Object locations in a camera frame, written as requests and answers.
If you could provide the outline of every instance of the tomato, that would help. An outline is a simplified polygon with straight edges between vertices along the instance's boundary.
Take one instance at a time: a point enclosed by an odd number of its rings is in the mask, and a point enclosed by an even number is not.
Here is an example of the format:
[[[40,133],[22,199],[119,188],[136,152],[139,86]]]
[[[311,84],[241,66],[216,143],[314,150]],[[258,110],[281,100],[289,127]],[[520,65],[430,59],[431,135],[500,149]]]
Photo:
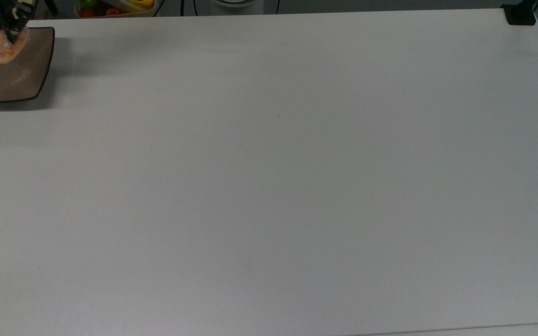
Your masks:
[[[97,0],[82,0],[82,9],[92,8],[97,5]]]
[[[119,8],[115,8],[115,7],[111,7],[110,9],[107,9],[107,12],[105,12],[105,15],[107,16],[110,16],[110,15],[121,15],[123,14],[124,12],[122,12],[121,9]]]
[[[151,7],[155,4],[155,0],[130,0],[130,2],[143,7]]]
[[[81,13],[80,13],[80,17],[95,17],[96,15],[94,15],[94,11],[92,11],[91,8],[87,8],[87,9],[84,9]]]

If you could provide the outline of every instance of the yellow fruit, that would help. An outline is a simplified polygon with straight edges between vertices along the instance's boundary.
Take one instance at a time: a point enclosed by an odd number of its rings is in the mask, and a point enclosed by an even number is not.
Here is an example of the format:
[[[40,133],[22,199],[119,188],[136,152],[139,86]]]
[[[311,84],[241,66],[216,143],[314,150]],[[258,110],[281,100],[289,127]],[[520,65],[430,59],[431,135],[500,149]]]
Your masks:
[[[155,4],[155,0],[130,0],[130,2],[143,7],[151,7]]]

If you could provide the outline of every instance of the black clamp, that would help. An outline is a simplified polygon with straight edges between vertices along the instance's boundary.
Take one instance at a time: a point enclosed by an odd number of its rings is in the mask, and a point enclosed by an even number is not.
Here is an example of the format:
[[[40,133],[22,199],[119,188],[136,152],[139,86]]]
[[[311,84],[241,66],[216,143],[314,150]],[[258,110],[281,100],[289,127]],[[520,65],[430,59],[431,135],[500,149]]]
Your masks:
[[[506,20],[513,26],[534,26],[537,19],[534,17],[532,6],[538,0],[523,0],[517,5],[502,5],[506,13]]]

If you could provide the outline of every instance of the red tomato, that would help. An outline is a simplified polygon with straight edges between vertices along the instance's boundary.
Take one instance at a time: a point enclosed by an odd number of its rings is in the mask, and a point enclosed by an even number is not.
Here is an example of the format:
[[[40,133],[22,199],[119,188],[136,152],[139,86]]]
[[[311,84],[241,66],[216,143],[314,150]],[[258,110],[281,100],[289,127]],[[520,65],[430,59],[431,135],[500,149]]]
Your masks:
[[[105,12],[105,15],[107,16],[110,16],[110,15],[120,15],[120,14],[123,14],[124,12],[122,12],[121,9],[119,8],[115,8],[115,7],[111,7],[110,9],[107,9],[107,12]]]
[[[82,13],[80,13],[80,17],[95,17],[94,11],[92,11],[91,8],[84,9]]]

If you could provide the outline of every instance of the fruit basket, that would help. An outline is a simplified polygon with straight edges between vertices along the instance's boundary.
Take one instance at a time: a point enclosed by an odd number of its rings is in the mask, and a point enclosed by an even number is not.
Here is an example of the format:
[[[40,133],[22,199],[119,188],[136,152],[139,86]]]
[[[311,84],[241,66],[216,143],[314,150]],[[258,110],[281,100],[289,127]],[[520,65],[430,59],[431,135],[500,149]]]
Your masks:
[[[75,0],[74,14],[92,17],[151,17],[163,0]]]

